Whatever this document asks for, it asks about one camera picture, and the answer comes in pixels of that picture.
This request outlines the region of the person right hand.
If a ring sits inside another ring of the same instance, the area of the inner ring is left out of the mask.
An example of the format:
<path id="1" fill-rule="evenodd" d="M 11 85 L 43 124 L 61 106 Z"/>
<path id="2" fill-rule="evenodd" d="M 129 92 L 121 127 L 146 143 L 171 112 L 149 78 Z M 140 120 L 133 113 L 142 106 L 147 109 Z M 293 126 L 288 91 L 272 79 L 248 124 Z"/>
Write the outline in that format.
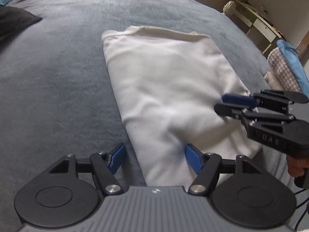
<path id="1" fill-rule="evenodd" d="M 294 159 L 293 157 L 286 156 L 288 165 L 288 173 L 292 177 L 301 177 L 304 175 L 304 169 L 308 168 L 308 159 Z"/>

